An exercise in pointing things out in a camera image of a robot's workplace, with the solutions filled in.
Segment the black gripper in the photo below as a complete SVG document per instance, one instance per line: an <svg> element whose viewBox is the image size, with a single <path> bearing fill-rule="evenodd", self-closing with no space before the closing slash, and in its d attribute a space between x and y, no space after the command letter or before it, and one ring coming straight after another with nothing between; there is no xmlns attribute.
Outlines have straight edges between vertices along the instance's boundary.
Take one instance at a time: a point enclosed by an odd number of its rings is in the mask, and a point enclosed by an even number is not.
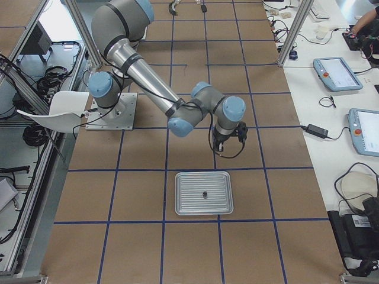
<svg viewBox="0 0 379 284"><path fill-rule="evenodd" d="M213 149L217 154L224 152L224 142L230 137L237 135L237 130L226 130L224 128L214 127L212 130Z"/></svg>

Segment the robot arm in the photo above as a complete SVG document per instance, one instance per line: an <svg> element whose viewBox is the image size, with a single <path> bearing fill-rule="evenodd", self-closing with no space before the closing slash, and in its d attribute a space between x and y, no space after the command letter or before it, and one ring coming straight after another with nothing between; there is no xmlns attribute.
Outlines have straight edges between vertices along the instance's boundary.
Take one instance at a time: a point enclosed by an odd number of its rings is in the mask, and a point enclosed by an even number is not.
<svg viewBox="0 0 379 284"><path fill-rule="evenodd" d="M248 129L242 121L246 104L236 96L224 96L206 82L199 82L185 102L159 77L135 51L132 43L139 42L145 28L154 20L149 1L110 1L98 8L91 23L92 38L100 55L117 71L96 72L88 82L98 107L113 107L117 95L113 84L126 78L136 83L154 104L168 117L168 128L178 137L187 136L208 114L217 117L210 125L208 142L213 152L220 154L223 143L237 137L245 144Z"/></svg>

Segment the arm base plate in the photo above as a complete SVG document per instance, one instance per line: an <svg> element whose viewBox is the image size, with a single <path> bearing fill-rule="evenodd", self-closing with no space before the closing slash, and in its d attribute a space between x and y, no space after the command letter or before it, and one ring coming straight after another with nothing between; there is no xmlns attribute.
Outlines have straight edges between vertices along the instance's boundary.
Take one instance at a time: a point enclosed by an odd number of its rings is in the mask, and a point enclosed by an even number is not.
<svg viewBox="0 0 379 284"><path fill-rule="evenodd" d="M120 99L113 110L106 115L108 110L98 108L95 99L92 99L91 108L96 108L94 112L85 115L88 131L131 131L134 125L134 118L137 105L137 93L121 93Z"/></svg>

